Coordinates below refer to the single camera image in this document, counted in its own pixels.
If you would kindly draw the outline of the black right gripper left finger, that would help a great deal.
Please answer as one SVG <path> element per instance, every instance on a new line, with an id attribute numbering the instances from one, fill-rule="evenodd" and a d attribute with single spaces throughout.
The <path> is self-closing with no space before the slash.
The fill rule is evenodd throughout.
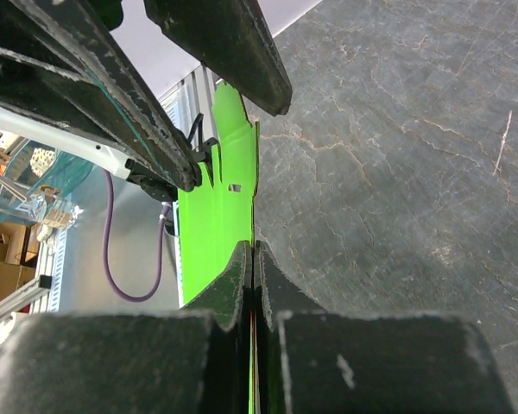
<path id="1" fill-rule="evenodd" d="M 40 314 L 0 353 L 0 413 L 245 413 L 251 249 L 180 310 Z"/>

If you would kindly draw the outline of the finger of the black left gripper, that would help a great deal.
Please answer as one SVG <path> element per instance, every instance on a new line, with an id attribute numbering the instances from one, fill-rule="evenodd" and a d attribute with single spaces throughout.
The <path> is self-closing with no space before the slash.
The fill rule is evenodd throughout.
<path id="1" fill-rule="evenodd" d="M 288 113 L 293 87 L 257 1 L 146 1 L 169 40 L 272 116 Z"/>
<path id="2" fill-rule="evenodd" d="M 201 182 L 190 143 L 87 1 L 0 1 L 0 131 L 147 189 Z"/>

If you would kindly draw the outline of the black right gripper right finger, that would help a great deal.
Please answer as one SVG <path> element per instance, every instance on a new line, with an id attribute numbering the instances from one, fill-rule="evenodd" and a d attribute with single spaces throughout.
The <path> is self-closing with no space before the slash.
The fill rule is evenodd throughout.
<path id="1" fill-rule="evenodd" d="M 453 314 L 323 309 L 254 254 L 257 392 L 264 413 L 510 413 L 480 330 Z"/>

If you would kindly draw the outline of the green paper box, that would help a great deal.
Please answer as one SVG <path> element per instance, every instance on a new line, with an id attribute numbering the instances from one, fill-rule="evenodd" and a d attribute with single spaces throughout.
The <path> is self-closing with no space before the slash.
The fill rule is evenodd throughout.
<path id="1" fill-rule="evenodd" d="M 179 193 L 181 390 L 192 399 L 188 413 L 249 413 L 259 127 L 226 82 L 214 92 L 212 119 L 217 136 L 205 142 L 199 163 L 204 182 Z"/>

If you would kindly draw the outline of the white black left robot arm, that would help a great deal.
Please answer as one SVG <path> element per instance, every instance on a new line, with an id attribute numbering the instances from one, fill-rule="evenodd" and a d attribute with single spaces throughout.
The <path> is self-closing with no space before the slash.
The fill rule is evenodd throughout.
<path id="1" fill-rule="evenodd" d="M 161 33 L 273 116 L 292 85 L 257 1 L 147 1 Z M 118 1 L 0 1 L 0 130 L 172 202 L 214 182 L 213 139 L 178 129 L 113 37 Z"/>

